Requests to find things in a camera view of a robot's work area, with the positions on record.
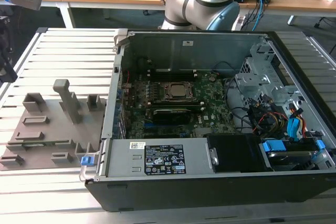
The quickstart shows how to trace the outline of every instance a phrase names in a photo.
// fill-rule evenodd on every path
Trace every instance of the motherboard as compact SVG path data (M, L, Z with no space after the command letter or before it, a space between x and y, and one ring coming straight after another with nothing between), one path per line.
M225 82L211 72L173 77L137 75L123 85L125 138L188 138L235 132L233 115L224 101Z

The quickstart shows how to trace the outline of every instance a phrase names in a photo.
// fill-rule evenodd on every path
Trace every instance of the barcode sticker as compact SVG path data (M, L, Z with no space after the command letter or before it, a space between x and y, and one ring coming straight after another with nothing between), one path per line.
M145 149L146 142L131 142L130 149L137 150L137 149Z

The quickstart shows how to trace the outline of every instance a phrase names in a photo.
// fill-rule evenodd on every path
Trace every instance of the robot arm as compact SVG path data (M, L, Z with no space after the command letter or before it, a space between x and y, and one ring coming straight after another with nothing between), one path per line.
M234 0L166 0L161 28L231 30L238 14Z

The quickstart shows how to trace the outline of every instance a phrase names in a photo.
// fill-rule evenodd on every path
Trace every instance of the blue cable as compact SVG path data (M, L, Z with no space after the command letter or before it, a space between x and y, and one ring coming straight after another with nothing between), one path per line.
M257 21L255 22L254 24L254 27L252 28L252 31L254 31L257 27L257 25L259 24L259 21L260 21L260 14L261 14L261 11L263 10L263 0L260 0L260 9L259 9L259 13L258 13L258 17L257 17Z

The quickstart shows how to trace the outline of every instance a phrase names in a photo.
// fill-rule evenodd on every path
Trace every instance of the slotted metal surface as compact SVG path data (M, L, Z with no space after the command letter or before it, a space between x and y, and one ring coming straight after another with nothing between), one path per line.
M22 101L25 92L41 92L45 99L59 99L51 88L53 80L68 78L70 90L76 91L78 98L93 92L107 98L114 59L113 36L112 29L49 29L45 34L36 36L29 46L31 48L26 50L27 55L22 56L23 67L18 72L20 78L9 85L0 100L0 155L24 110ZM58 42L62 43L62 53L55 47ZM41 45L46 49L43 52L40 51ZM303 203L110 213L101 209L84 183L79 181L78 175L78 168L0 172L0 220L2 223L34 220L34 223L47 221L49 224L171 224L260 223L283 217L288 223L305 219L313 219L311 223L316 223L317 219L332 219L336 215L335 191L331 190ZM174 188L162 189L173 192ZM208 188L200 188L200 193L206 193L206 190ZM334 220L323 222L334 223Z
M0 101L0 155L24 111L22 101L27 92L39 92L44 99L59 99L53 84L56 79L68 79L69 90L78 98L90 93L108 98L114 34L114 29L48 29L35 35L22 56L25 61L18 71L19 78L8 86ZM100 209L78 175L79 168L0 172L0 214Z
M336 115L336 65L334 60L313 38L307 37L302 32L277 32L277 34ZM289 83L292 83L292 79L286 72L285 77Z

